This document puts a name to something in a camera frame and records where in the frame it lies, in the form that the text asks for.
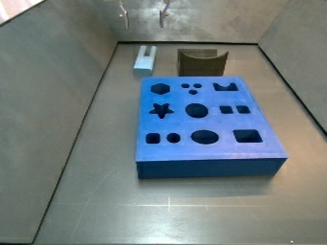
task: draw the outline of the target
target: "rectangular hole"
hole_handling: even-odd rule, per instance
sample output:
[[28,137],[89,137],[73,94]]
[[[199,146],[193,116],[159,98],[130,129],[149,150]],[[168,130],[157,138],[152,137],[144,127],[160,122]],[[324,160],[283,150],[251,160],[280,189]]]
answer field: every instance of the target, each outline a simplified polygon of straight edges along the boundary
[[145,137],[146,144],[159,144],[160,143],[160,134],[159,133],[149,133]]
[[149,56],[149,51],[150,51],[150,47],[149,47],[149,46],[145,46],[145,53],[144,53],[144,56]]
[[228,105],[220,106],[220,111],[221,111],[223,114],[232,114],[233,113],[232,112],[232,108]]
[[240,114],[249,114],[251,113],[251,109],[247,105],[237,105],[236,109],[237,109]]
[[255,129],[233,130],[237,143],[261,143],[259,132]]

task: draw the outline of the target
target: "gray wall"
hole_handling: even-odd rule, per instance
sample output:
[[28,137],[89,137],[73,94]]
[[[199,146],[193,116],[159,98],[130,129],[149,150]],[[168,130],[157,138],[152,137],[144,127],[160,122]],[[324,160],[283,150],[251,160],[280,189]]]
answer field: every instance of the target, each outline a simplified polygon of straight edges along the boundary
[[117,1],[106,1],[110,28],[120,41],[257,43],[287,0],[171,0],[164,28],[163,0],[122,0],[130,27],[118,18]]
[[291,0],[259,47],[327,132],[327,1]]
[[0,25],[44,0],[0,0]]
[[40,226],[116,47],[102,9],[48,0],[0,28],[0,243]]

